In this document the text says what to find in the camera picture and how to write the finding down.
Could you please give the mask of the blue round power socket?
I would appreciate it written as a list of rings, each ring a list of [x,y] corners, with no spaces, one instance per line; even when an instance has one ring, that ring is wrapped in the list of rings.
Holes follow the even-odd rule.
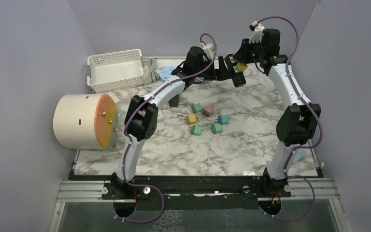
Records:
[[[165,66],[159,71],[159,77],[161,82],[166,82],[168,78],[171,76],[171,73],[175,70],[176,67],[174,66]]]

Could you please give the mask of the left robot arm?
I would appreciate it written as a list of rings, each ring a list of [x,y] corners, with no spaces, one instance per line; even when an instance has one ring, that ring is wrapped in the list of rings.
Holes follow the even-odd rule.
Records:
[[[120,198],[129,197],[136,186],[131,180],[135,177],[142,148],[157,128],[159,109],[194,84],[195,78],[214,67],[216,46],[211,50],[213,54],[209,55],[208,51],[201,47],[191,47],[186,59],[172,71],[162,85],[142,97],[132,97],[124,122],[126,143],[121,165],[110,177],[111,186]]]

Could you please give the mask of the white power strip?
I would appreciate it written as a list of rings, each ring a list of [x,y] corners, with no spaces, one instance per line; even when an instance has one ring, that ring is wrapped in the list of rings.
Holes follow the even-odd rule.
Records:
[[[164,115],[163,115],[162,111],[161,110],[158,110],[158,113],[157,113],[157,122],[160,123],[160,122],[163,121],[163,119],[164,119]]]

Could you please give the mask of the teal plug adapter round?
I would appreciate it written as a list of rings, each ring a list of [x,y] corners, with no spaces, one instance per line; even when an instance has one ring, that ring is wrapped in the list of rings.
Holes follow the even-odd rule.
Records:
[[[218,123],[221,125],[229,124],[229,118],[227,115],[219,115],[217,120],[218,120]]]

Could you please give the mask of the green plug adapter white strip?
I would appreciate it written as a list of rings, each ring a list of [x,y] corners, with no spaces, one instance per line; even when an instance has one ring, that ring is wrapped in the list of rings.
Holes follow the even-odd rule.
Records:
[[[202,127],[199,125],[193,125],[191,128],[191,134],[195,136],[200,136],[202,134]]]

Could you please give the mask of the white plastic basket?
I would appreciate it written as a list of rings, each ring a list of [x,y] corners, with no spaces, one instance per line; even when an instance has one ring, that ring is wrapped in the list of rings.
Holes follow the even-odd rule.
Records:
[[[94,92],[144,84],[140,49],[91,55],[87,58],[86,84]]]

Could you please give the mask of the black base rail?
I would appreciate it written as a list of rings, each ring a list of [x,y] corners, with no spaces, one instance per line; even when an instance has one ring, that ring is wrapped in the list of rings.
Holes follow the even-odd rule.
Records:
[[[260,176],[146,176],[134,179],[135,187],[113,175],[75,175],[71,181],[100,181],[100,200],[113,201],[125,216],[135,210],[258,209],[290,197],[286,179],[268,181]]]

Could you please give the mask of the black power strip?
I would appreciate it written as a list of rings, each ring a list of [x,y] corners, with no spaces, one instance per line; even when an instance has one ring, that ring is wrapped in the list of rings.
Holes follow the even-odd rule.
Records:
[[[233,81],[234,86],[243,87],[246,84],[246,79],[243,71],[240,71],[237,67],[238,61],[232,57],[232,54],[228,54],[224,61],[228,69],[228,76]]]
[[[179,105],[179,95],[174,96],[169,100],[169,107],[178,107]]]

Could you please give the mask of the light blue small device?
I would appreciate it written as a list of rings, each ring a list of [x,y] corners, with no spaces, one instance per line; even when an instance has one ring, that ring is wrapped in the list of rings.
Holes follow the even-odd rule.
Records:
[[[293,155],[292,164],[298,162],[305,155],[306,155],[306,150],[305,149],[298,149],[298,150],[296,150],[295,154]]]

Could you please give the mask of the yellow plug adapter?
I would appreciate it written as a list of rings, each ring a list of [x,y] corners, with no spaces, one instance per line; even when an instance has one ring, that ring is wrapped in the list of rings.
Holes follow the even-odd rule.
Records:
[[[242,73],[242,72],[244,72],[246,69],[247,69],[247,64],[245,64],[245,63],[237,63],[236,64],[236,69],[238,70],[238,72],[239,73]]]
[[[196,124],[197,123],[197,117],[195,114],[187,115],[186,116],[186,122],[188,125]]]

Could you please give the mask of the cream cylinder container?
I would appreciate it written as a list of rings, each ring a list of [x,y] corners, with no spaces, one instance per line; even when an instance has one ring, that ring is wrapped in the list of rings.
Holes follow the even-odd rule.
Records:
[[[65,95],[53,116],[56,139],[70,149],[111,149],[117,127],[117,107],[108,94]]]

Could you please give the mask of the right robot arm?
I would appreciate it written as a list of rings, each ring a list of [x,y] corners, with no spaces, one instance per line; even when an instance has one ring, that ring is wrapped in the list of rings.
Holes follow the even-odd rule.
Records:
[[[243,39],[233,58],[239,63],[259,65],[276,86],[285,107],[276,125],[277,149],[260,178],[260,192],[270,197],[285,190],[293,157],[313,138],[321,107],[305,96],[291,73],[288,56],[279,53],[280,31],[260,25],[252,26],[251,31],[251,37]]]

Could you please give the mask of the pink plug adapter round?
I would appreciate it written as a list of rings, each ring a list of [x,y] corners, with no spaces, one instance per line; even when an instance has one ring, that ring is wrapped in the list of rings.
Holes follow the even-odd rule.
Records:
[[[213,112],[214,112],[214,108],[212,108],[210,106],[206,106],[202,110],[202,114],[204,116],[207,116],[207,117],[211,116],[213,114]]]

